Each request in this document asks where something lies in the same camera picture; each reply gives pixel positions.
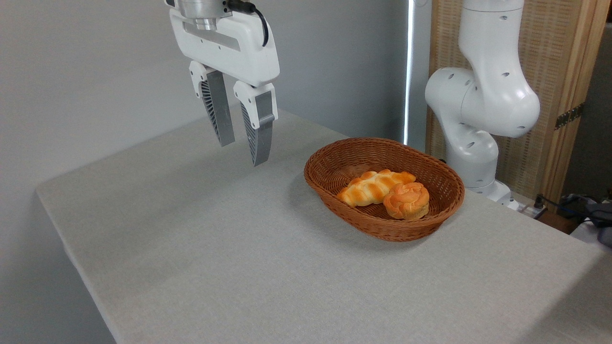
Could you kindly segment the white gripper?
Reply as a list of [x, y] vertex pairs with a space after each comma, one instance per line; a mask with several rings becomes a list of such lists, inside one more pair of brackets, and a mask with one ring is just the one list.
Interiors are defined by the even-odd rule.
[[176, 9], [170, 10], [170, 21], [179, 49], [192, 59], [193, 88], [220, 145], [235, 142], [224, 73], [239, 80], [233, 91], [240, 102], [253, 166], [265, 163], [273, 143], [273, 122], [278, 119], [275, 88], [270, 82], [279, 76], [280, 66], [271, 28], [263, 45], [264, 31], [257, 15], [234, 12], [219, 19], [214, 31], [197, 29]]

